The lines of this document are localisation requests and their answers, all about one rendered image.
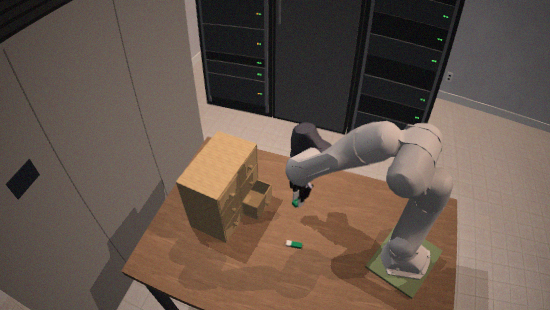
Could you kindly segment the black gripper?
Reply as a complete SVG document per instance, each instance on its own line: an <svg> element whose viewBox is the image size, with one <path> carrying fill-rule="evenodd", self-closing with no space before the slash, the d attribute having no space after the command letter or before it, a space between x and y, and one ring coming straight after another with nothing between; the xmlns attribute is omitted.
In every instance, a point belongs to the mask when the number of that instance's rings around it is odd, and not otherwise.
<svg viewBox="0 0 550 310"><path fill-rule="evenodd" d="M294 201L295 199L298 198L298 206L297 207L300 208L301 206L304 205L304 200L309 197L309 194L311 192L310 189L313 188L314 185L313 184L311 185L309 183L306 186L301 187L301 186L294 185L290 180L289 180L289 183L290 183L290 188L293 189L293 199L292 199L292 201Z"/></svg>

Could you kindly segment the small wooden chest of drawers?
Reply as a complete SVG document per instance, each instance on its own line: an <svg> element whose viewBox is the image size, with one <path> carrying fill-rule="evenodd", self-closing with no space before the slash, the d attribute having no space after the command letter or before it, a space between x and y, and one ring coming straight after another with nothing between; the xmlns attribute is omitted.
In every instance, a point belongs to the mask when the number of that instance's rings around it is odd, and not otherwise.
<svg viewBox="0 0 550 310"><path fill-rule="evenodd" d="M227 243L218 199L257 144L217 131L176 181L190 226ZM258 175L258 154L257 154ZM255 165L256 165L255 164Z"/></svg>

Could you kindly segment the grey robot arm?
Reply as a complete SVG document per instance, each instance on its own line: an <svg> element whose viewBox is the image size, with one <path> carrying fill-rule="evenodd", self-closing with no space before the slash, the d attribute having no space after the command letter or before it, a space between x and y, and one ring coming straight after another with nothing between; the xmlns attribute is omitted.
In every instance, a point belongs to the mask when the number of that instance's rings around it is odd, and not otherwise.
<svg viewBox="0 0 550 310"><path fill-rule="evenodd" d="M386 182L409 200L380 257L388 275L420 280L430 264L430 251L421 244L450 199L453 179L435 167L444 142L439 129L428 123L405 129L388 121L372 122L331 145L315 125L300 123L292 131L285 171L293 184L303 187L319 176L395 157Z"/></svg>

